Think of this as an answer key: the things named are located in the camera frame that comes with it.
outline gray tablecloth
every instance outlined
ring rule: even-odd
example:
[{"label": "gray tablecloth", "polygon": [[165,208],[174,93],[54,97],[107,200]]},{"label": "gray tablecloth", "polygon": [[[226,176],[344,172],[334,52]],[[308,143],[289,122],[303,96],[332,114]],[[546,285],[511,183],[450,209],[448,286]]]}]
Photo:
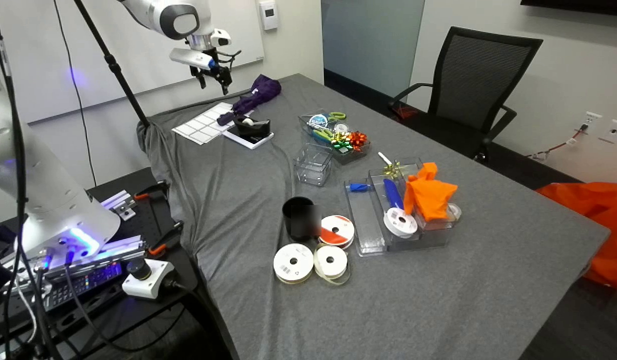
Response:
[{"label": "gray tablecloth", "polygon": [[[210,105],[153,116],[140,136],[158,179],[172,184],[182,244],[196,256],[242,360],[515,360],[609,234],[606,228],[301,75],[254,119],[272,141],[248,150],[218,137],[199,146],[171,129]],[[325,187],[297,184],[297,116],[341,111],[373,153],[335,166]],[[290,242],[284,201],[307,196],[326,215],[348,215],[342,184],[383,166],[375,155],[436,162],[459,186],[462,220],[434,250],[359,257],[333,287],[318,276],[276,279],[273,257]]]}]

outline black pole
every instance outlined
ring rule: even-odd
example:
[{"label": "black pole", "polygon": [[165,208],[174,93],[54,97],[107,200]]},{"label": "black pole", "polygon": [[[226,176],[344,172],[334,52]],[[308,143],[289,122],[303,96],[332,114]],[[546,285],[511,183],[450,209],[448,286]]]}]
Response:
[{"label": "black pole", "polygon": [[131,90],[128,82],[126,82],[124,75],[122,75],[122,68],[120,67],[120,64],[117,63],[115,57],[108,50],[107,44],[105,44],[102,36],[100,36],[100,32],[98,31],[98,28],[96,28],[96,25],[93,23],[93,19],[91,19],[87,8],[84,7],[84,3],[82,2],[82,0],[75,0],[75,5],[77,6],[77,9],[79,9],[80,14],[82,14],[82,18],[84,18],[84,21],[86,21],[86,25],[88,26],[88,29],[91,30],[95,41],[97,41],[97,44],[100,46],[100,49],[104,54],[104,59],[106,60],[106,63],[109,64],[110,71],[114,73],[115,78],[119,82],[119,86],[121,86],[121,89],[124,91],[128,102],[130,103],[131,107],[133,107],[133,110],[135,110],[135,114],[137,114],[139,121],[141,121],[142,125],[144,125],[144,128],[148,128],[150,123],[147,120],[144,111],[142,111],[140,103],[138,102],[137,98],[135,98],[135,94]]}]

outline black office chair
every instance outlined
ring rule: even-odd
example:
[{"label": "black office chair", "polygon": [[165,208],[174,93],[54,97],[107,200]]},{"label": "black office chair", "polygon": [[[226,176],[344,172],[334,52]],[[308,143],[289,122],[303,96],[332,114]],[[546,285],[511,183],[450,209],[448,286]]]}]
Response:
[{"label": "black office chair", "polygon": [[[515,118],[504,105],[542,45],[542,39],[491,34],[451,27],[439,51],[433,83],[400,92],[388,106],[409,128],[473,157],[489,159],[488,146]],[[428,113],[400,101],[432,87]],[[505,111],[493,126],[500,109]]]}]

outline chair armrest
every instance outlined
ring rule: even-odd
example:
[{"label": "chair armrest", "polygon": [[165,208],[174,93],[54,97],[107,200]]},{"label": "chair armrest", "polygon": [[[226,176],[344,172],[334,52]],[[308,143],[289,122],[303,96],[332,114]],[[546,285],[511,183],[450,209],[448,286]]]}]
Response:
[{"label": "chair armrest", "polygon": [[433,84],[427,84],[425,82],[418,82],[417,84],[411,85],[408,89],[405,89],[404,91],[402,91],[399,94],[397,94],[397,96],[392,98],[388,102],[388,107],[389,108],[393,108],[393,105],[395,105],[395,103],[397,103],[400,99],[404,98],[404,96],[409,95],[410,93],[412,93],[413,91],[416,91],[417,89],[419,89],[421,87],[430,87],[430,88],[432,88]]},{"label": "chair armrest", "polygon": [[486,137],[484,137],[484,139],[482,140],[482,144],[484,144],[485,146],[491,144],[491,142],[493,142],[493,139],[495,139],[496,136],[498,136],[499,133],[501,133],[502,130],[504,130],[511,123],[511,121],[517,116],[517,112],[510,109],[510,107],[506,105],[502,105],[502,109],[505,111],[504,115],[495,124],[495,126],[493,126],[491,131],[488,132]]}]

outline clear plastic organizer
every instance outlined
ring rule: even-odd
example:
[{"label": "clear plastic organizer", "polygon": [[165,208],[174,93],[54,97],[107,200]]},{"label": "clear plastic organizer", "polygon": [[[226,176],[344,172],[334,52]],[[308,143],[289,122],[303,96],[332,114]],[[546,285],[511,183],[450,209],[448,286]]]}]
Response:
[{"label": "clear plastic organizer", "polygon": [[[399,163],[393,176],[385,170],[375,169],[368,172],[368,177],[349,180],[343,184],[349,205],[351,220],[355,225],[358,253],[360,256],[378,255],[394,251],[413,251],[443,248],[448,244],[446,231],[431,231],[453,227],[457,219],[422,222],[421,214],[413,214],[418,229],[410,237],[404,238],[393,234],[384,224],[384,214],[391,207],[384,189],[384,179],[391,179],[397,185],[400,196],[404,196],[406,180],[409,175],[416,175],[422,167],[418,158],[398,159]],[[365,185],[366,191],[351,191],[351,185]]]},{"label": "clear plastic organizer", "polygon": [[306,143],[293,159],[295,176],[300,183],[323,187],[331,175],[331,149]]},{"label": "clear plastic organizer", "polygon": [[[302,114],[297,117],[299,118],[299,125],[302,129],[302,141],[314,142],[315,144],[318,144],[320,146],[325,146],[331,149],[331,153],[333,154],[333,159],[335,159],[335,161],[337,161],[341,165],[346,165],[346,164],[349,164],[350,162],[353,162],[355,160],[365,157],[366,154],[368,154],[368,152],[371,149],[370,141],[366,141],[366,143],[360,148],[361,151],[354,151],[350,149],[336,149],[336,148],[333,148],[331,146],[331,143],[327,142],[326,139],[322,139],[321,137],[315,136],[313,134],[314,129],[308,126],[307,122],[311,119],[311,117],[317,114],[327,114],[327,113],[328,111],[320,108],[320,109],[315,109],[313,111],[309,111],[306,114]],[[355,132],[356,130],[350,126],[347,120],[335,121],[333,123],[329,123],[327,127],[329,130],[333,132],[335,125],[337,123],[345,123],[349,127],[349,130],[351,132]]]}]

